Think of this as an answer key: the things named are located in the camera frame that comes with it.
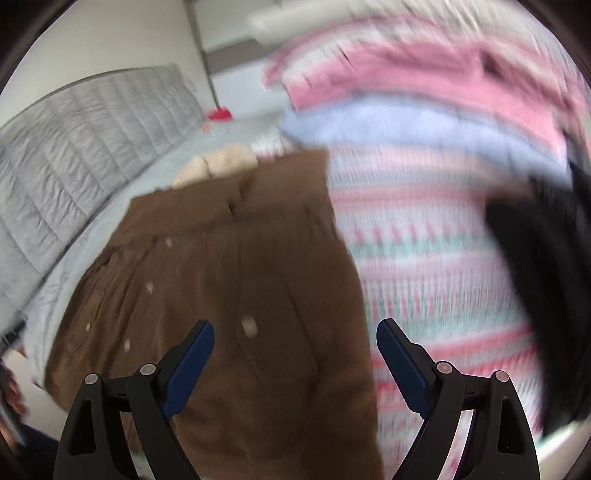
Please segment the person's left hand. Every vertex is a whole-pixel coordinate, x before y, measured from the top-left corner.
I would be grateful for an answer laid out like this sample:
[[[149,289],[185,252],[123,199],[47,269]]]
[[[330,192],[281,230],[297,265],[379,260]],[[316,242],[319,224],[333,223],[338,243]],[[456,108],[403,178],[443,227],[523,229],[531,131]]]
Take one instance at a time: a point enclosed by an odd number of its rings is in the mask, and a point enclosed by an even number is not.
[[[1,363],[1,391],[7,404],[18,418],[22,418],[28,413],[24,396],[16,381],[16,377],[4,363]]]

